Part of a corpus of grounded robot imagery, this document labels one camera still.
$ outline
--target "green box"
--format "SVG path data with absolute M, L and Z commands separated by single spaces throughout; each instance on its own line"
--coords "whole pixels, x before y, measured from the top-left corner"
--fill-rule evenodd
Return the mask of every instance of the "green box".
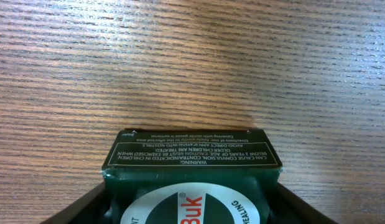
M 281 168 L 261 129 L 126 129 L 102 174 L 113 223 L 250 224 L 267 223 Z

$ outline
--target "wooden table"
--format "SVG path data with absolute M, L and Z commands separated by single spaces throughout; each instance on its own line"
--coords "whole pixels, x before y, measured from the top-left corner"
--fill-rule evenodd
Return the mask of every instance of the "wooden table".
M 309 204 L 385 223 L 385 1 L 0 0 L 0 223 L 99 184 L 123 128 L 252 127 Z

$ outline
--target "warning label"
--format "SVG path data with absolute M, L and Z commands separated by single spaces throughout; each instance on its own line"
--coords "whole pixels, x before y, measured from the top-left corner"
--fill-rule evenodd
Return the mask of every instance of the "warning label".
M 191 141 L 197 138 L 206 141 Z M 131 140 L 133 141 L 116 143 L 108 166 L 277 165 L 266 142 L 249 142 L 248 139 L 235 139 L 232 135 L 211 138 L 204 135 L 173 135 L 173 138 L 170 135 L 155 135 L 154 138 Z

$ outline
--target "package top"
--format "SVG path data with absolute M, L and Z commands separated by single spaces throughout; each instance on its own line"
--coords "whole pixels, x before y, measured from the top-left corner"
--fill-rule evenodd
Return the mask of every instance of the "package top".
M 155 167 L 280 168 L 262 129 L 119 132 L 102 169 Z

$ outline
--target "brand logo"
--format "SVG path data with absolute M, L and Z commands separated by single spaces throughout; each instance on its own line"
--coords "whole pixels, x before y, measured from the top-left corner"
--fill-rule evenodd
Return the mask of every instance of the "brand logo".
M 134 133 L 123 133 L 122 136 L 134 136 Z
M 183 183 L 149 192 L 123 213 L 121 224 L 260 224 L 243 194 L 216 184 Z

